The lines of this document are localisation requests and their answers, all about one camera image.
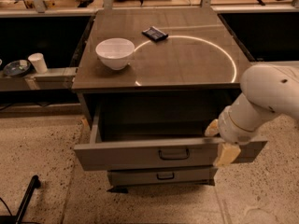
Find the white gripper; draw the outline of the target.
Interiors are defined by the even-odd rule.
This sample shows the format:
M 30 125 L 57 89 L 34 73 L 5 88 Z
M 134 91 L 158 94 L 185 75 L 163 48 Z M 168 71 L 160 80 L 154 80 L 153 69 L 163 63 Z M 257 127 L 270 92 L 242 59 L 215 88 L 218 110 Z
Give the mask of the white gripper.
M 234 124 L 230 117 L 230 108 L 226 106 L 219 118 L 211 121 L 205 130 L 205 136 L 212 137 L 220 133 L 221 138 L 226 142 L 218 144 L 217 158 L 213 162 L 215 167 L 227 166 L 234 162 L 241 152 L 238 145 L 244 146 L 250 143 L 257 134 L 256 131 L 245 131 Z

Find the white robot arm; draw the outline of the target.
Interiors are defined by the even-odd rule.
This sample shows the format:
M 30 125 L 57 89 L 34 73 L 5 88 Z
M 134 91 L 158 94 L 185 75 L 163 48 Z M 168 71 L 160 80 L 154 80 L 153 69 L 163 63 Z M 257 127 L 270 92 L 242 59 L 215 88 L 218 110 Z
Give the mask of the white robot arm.
M 219 135 L 218 154 L 213 165 L 234 162 L 266 122 L 281 114 L 299 119 L 299 69 L 289 65 L 258 63 L 240 78 L 241 93 L 211 121 L 205 135 Z

